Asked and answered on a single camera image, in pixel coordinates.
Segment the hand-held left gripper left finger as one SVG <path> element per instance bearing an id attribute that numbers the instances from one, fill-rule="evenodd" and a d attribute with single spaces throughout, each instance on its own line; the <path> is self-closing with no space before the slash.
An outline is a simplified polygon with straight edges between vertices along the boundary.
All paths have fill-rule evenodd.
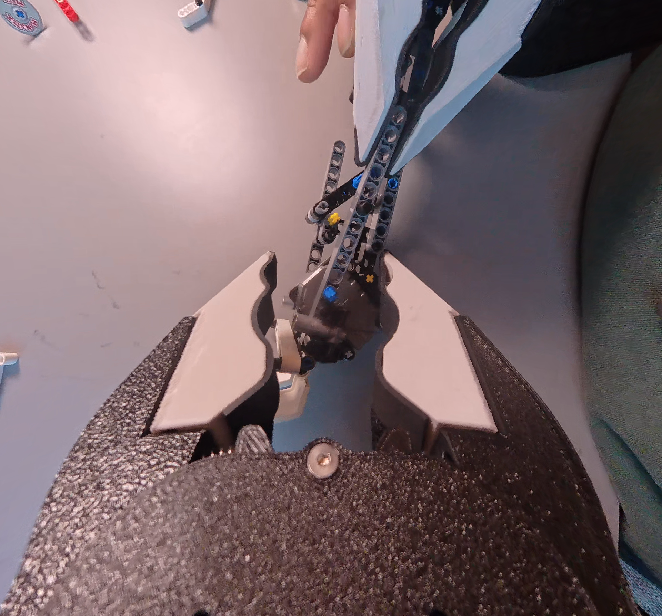
<path id="1" fill-rule="evenodd" d="M 195 323 L 150 426 L 153 435 L 220 430 L 274 370 L 275 253 L 265 253 L 194 315 Z"/>

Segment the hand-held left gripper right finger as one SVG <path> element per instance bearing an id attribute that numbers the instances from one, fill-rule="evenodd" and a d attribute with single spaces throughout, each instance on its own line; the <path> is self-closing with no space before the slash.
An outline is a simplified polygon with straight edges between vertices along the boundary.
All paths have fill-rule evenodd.
<path id="1" fill-rule="evenodd" d="M 461 337 L 458 313 L 392 255 L 383 255 L 373 407 L 410 436 L 498 427 Z"/>

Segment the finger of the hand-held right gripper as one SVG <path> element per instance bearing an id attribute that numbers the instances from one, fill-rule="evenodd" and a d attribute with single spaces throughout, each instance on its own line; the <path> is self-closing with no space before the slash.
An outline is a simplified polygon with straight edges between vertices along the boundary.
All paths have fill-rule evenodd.
<path id="1" fill-rule="evenodd" d="M 428 103 L 395 162 L 401 169 L 464 108 L 521 46 L 521 35 L 541 0 L 488 0 L 459 37 L 441 91 Z"/>
<path id="2" fill-rule="evenodd" d="M 353 122 L 359 161 L 369 159 L 396 96 L 402 48 L 419 24 L 423 0 L 356 0 Z"/>

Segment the toy brick model car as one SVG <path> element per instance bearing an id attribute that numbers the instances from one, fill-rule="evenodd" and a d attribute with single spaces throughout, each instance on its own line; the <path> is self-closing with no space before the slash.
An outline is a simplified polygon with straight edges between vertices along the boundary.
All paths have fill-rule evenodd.
<path id="1" fill-rule="evenodd" d="M 418 98 L 430 77 L 435 34 L 446 17 L 463 13 L 466 0 L 422 0 L 421 27 L 412 30 L 396 59 L 395 91 L 389 112 L 378 123 L 379 133 L 368 165 L 339 185 L 342 142 L 337 142 L 326 182 L 326 193 L 310 209 L 316 226 L 307 278 L 291 291 L 295 315 L 287 327 L 275 324 L 277 349 L 301 355 L 298 371 L 277 373 L 280 386 L 277 422 L 302 415 L 309 391 L 308 374 L 316 364 L 350 361 L 374 337 L 379 327 L 380 265 L 385 238 L 397 199 L 401 171 L 394 153 L 404 143 Z"/>

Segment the person's right hand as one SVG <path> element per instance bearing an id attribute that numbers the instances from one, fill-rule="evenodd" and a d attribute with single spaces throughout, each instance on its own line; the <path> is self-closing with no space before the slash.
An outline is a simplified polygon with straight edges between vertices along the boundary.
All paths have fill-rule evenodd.
<path id="1" fill-rule="evenodd" d="M 300 28 L 296 76 L 304 83 L 319 78 L 325 69 L 336 35 L 343 58 L 355 51 L 356 0 L 308 0 Z"/>

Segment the person's green sweatshirt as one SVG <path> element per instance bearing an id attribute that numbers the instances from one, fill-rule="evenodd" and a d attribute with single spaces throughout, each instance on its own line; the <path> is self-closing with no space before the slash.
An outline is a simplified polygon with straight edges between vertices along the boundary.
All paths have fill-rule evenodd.
<path id="1" fill-rule="evenodd" d="M 584 212 L 582 340 L 592 435 L 629 562 L 661 586 L 661 48 L 628 79 Z"/>

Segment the round grey disc piece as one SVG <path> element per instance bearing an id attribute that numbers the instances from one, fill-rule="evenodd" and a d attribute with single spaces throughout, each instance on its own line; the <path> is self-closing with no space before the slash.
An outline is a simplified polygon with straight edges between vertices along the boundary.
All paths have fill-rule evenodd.
<path id="1" fill-rule="evenodd" d="M 15 31 L 31 38 L 44 30 L 41 15 L 28 0 L 1 0 L 1 18 Z"/>

